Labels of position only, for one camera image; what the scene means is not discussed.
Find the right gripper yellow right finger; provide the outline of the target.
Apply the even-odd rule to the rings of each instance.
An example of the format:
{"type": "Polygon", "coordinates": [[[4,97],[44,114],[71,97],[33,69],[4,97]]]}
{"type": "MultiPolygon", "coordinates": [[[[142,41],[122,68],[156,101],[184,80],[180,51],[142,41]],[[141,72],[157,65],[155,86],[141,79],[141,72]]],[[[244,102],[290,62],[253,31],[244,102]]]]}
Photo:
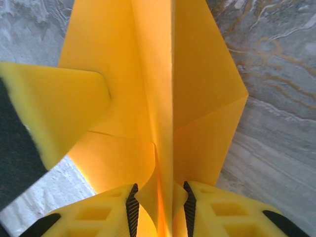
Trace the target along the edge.
{"type": "Polygon", "coordinates": [[[183,188],[188,237],[310,237],[263,202],[196,181],[183,188]]]}

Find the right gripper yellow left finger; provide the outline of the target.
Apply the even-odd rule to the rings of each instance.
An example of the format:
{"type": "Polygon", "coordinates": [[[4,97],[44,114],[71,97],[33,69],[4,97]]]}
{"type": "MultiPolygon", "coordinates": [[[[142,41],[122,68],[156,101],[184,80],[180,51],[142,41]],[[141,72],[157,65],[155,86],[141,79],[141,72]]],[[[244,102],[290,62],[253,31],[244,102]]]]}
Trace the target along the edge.
{"type": "Polygon", "coordinates": [[[22,237],[137,237],[137,192],[137,184],[124,185],[58,208],[22,237]]]}

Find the orange paper sheet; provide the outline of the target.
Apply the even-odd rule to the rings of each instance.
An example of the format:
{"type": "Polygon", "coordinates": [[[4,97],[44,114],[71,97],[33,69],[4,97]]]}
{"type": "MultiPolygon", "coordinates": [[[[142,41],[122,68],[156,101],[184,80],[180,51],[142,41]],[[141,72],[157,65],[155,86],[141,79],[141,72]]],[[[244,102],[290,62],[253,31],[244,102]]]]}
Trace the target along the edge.
{"type": "Polygon", "coordinates": [[[97,193],[138,184],[137,237],[181,234],[183,183],[217,182],[248,97],[206,0],[75,0],[59,66],[111,95],[75,165],[97,193]]]}

